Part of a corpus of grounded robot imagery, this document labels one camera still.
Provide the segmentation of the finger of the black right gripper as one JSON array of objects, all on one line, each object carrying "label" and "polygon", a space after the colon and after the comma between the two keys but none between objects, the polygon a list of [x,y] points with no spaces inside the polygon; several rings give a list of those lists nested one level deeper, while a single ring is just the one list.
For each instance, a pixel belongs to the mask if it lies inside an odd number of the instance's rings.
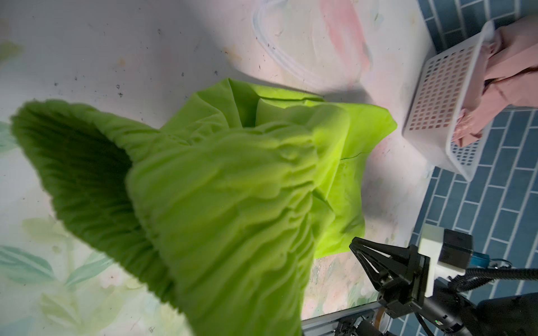
[{"label": "finger of the black right gripper", "polygon": [[359,237],[352,240],[350,250],[354,254],[360,253],[364,257],[379,263],[386,263],[388,260],[406,263],[410,257],[410,252],[407,248],[372,242]]},{"label": "finger of the black right gripper", "polygon": [[375,251],[356,251],[354,255],[366,271],[375,290],[385,291],[402,283],[403,264]]}]

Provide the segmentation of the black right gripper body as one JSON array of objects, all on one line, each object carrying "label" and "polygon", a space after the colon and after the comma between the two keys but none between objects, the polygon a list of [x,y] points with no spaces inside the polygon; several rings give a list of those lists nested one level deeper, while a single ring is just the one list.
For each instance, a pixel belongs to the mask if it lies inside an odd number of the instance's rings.
[{"label": "black right gripper body", "polygon": [[417,246],[380,244],[378,253],[382,255],[378,301],[391,318],[418,314],[443,332],[464,330],[460,313],[465,300],[461,295],[436,280],[433,294],[426,296],[430,259],[419,254]]}]

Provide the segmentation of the lime green shorts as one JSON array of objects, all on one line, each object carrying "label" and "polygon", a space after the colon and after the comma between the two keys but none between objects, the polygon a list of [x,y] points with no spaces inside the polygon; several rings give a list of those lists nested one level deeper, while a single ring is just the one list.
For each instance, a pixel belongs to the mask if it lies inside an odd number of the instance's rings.
[{"label": "lime green shorts", "polygon": [[315,259],[364,232],[361,180],[387,109],[233,79],[155,129],[62,100],[11,132],[65,228],[196,335],[301,335]]}]

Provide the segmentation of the white plastic basket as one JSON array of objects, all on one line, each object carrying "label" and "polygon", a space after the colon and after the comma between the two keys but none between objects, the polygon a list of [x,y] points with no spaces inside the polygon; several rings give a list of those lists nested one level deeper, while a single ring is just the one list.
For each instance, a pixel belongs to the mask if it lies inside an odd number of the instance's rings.
[{"label": "white plastic basket", "polygon": [[475,176],[493,124],[487,124],[482,138],[466,147],[453,141],[453,133],[470,92],[480,49],[494,35],[495,25],[489,20],[480,33],[426,61],[403,130],[404,138],[427,161],[468,182]]}]

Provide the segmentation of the pink shorts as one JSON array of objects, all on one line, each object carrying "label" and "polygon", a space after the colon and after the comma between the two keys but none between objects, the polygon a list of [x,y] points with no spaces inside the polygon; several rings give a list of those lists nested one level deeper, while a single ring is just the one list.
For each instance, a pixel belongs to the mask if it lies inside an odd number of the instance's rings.
[{"label": "pink shorts", "polygon": [[508,106],[537,107],[537,16],[498,28],[480,48],[453,141],[465,147]]}]

